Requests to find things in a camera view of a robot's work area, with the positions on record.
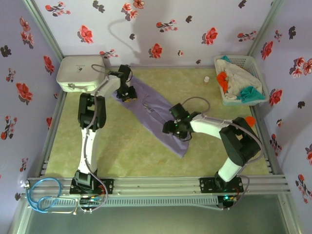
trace orange cap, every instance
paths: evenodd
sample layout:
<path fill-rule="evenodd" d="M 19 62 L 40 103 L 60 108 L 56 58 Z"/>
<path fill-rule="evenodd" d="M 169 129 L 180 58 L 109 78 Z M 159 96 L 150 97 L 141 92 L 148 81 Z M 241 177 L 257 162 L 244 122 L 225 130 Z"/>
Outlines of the orange cap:
<path fill-rule="evenodd" d="M 252 128 L 255 125 L 255 118 L 252 116 L 247 116 L 245 118 L 246 122 L 248 123 L 248 125 Z"/>

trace blue cable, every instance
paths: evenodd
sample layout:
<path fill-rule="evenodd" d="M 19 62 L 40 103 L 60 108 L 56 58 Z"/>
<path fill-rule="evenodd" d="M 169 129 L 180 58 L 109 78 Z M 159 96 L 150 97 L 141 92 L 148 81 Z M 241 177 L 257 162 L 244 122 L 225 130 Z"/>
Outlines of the blue cable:
<path fill-rule="evenodd" d="M 31 193 L 33 191 L 33 189 L 38 186 L 40 183 L 46 181 L 46 180 L 53 180 L 55 181 L 56 183 L 58 183 L 58 196 L 60 196 L 61 194 L 61 190 L 62 190 L 62 184 L 56 179 L 56 178 L 52 178 L 52 177 L 47 177 L 47 178 L 43 178 L 39 181 L 37 181 L 30 189 L 26 189 L 26 198 L 27 198 L 27 201 L 30 205 L 30 207 L 35 210 L 35 211 L 38 211 L 40 213 L 48 213 L 48 209 L 53 207 L 55 205 L 55 203 L 57 202 L 57 198 L 52 202 L 52 204 L 46 208 L 42 208 L 41 207 L 41 203 L 45 200 L 45 199 L 48 199 L 48 198 L 53 198 L 52 196 L 44 196 L 42 198 L 39 199 L 39 201 L 34 201 L 32 198 L 31 198 Z"/>

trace white towel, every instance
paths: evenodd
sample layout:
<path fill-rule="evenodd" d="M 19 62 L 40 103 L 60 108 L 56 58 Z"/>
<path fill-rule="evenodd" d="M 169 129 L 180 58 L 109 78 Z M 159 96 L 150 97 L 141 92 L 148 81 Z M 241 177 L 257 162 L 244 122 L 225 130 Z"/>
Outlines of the white towel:
<path fill-rule="evenodd" d="M 239 92 L 248 86 L 253 86 L 259 93 L 262 93 L 261 81 L 249 72 L 222 59 L 218 59 L 216 65 L 227 75 L 228 92 L 224 94 L 226 99 L 236 99 Z"/>

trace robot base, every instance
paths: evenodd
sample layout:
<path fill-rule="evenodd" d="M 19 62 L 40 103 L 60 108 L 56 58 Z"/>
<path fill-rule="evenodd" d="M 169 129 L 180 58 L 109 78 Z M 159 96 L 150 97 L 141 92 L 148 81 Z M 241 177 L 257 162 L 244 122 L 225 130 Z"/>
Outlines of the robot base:
<path fill-rule="evenodd" d="M 77 181 L 77 178 L 73 178 L 69 194 L 71 195 L 76 195 L 76 194 L 81 194 L 81 195 L 101 195 L 105 193 L 105 189 L 103 186 L 95 180 L 93 177 L 91 177 L 91 180 L 93 180 L 94 188 L 88 188 L 83 185 L 79 185 Z M 113 193 L 113 188 L 114 188 L 114 180 L 113 179 L 101 179 L 101 181 L 105 184 L 108 194 Z"/>
<path fill-rule="evenodd" d="M 202 194 L 215 194 L 215 193 L 236 193 L 244 191 L 242 179 L 234 177 L 227 184 L 218 185 L 218 179 L 215 177 L 203 177 L 199 179 L 200 192 Z"/>

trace teal cloth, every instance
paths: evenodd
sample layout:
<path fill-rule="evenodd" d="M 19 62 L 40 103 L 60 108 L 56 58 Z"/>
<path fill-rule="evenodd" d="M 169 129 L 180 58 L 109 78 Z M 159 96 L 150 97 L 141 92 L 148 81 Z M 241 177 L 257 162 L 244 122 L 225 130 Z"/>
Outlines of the teal cloth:
<path fill-rule="evenodd" d="M 253 86 L 248 86 L 242 89 L 239 93 L 240 97 L 237 97 L 237 99 L 242 100 L 242 103 L 265 99 L 265 97 L 261 93 L 259 93 L 258 90 L 256 90 Z"/>
<path fill-rule="evenodd" d="M 225 60 L 225 61 L 227 61 L 227 62 L 231 62 L 230 59 L 229 59 L 229 57 L 227 57 L 226 55 L 223 56 L 221 59 L 223 59 L 223 60 Z"/>

